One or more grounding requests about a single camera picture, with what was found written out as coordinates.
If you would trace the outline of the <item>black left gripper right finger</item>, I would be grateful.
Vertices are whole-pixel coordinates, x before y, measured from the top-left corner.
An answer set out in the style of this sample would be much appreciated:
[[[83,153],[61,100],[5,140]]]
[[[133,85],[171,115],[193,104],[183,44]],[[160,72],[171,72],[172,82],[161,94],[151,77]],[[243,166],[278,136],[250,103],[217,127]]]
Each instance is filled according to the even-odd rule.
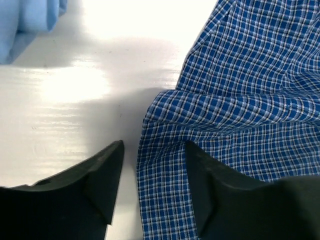
[[[191,141],[185,144],[185,160],[201,239],[319,239],[317,175],[260,181],[224,165]]]

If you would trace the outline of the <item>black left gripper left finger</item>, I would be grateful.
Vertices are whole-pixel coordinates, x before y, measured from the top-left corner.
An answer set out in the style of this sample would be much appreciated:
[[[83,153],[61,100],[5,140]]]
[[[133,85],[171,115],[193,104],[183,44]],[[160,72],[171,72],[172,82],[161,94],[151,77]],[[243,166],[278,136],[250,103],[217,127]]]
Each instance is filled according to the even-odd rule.
[[[3,240],[102,240],[112,223],[125,147],[94,156],[34,185],[0,189]]]

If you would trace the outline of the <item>blue plaid long sleeve shirt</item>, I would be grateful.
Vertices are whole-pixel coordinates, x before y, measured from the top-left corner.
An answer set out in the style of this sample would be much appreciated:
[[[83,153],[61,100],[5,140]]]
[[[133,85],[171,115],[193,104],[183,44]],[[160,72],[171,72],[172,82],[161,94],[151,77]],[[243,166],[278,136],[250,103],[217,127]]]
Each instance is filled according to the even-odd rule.
[[[196,240],[185,143],[270,182],[320,173],[320,3],[219,0],[142,123],[143,238]]]

